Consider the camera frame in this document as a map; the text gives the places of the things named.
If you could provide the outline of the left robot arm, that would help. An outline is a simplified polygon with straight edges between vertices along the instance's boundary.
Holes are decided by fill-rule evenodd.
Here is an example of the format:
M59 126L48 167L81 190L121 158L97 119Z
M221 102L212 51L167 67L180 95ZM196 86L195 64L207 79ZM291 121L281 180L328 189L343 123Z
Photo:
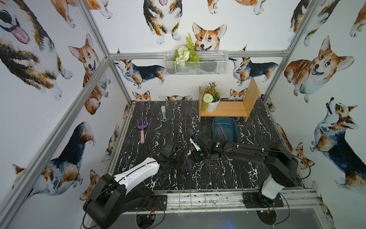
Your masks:
M177 145L167 143L132 169L115 176L103 175L83 206L85 215L99 228L108 229L125 212L155 211L158 208L155 194L143 181L159 172L179 168L182 159L177 153Z

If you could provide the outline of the teal plastic storage box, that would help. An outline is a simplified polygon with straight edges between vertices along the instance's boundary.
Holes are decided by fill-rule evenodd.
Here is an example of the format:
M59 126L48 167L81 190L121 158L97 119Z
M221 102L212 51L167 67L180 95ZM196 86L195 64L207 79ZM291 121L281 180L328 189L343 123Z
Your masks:
M213 129L213 139L220 140L215 138L215 126L220 125L223 129L223 132L228 141L232 141L235 143L239 143L239 136L237 131L236 122L231 117L215 117L212 122L212 129Z

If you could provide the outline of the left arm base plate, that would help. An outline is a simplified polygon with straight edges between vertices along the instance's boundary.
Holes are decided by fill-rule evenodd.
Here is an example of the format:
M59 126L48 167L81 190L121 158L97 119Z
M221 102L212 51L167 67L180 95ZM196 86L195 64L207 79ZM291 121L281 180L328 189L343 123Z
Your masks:
M153 209L167 210L167 195L143 196L132 201L132 207L128 212L152 211Z

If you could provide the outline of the clear straight stencil ruler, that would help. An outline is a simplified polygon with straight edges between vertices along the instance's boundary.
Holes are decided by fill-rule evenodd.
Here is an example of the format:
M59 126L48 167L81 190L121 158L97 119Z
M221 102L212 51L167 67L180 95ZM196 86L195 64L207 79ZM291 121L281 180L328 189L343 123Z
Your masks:
M220 125L216 125L215 126L215 130L216 130L216 133L215 133L215 138L217 139L221 139L221 140L227 140L224 132L223 132L223 129Z

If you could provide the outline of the purple triangle set square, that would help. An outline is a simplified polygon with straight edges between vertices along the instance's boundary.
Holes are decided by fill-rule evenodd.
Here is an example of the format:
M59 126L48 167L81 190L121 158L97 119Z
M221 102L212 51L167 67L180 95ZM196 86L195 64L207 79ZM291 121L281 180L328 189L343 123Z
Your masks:
M184 156L182 169L192 170L194 167L194 162L192 161L192 157L190 155Z

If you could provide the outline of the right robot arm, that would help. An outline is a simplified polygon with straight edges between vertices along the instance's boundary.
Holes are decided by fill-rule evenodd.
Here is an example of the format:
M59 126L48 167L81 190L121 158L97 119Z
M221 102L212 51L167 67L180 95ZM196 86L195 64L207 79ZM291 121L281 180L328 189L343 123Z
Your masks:
M274 200L284 188L296 185L298 160L280 144L264 147L239 144L228 140L213 140L204 134L192 135L192 159L242 160L265 166L268 178L260 188L259 197Z

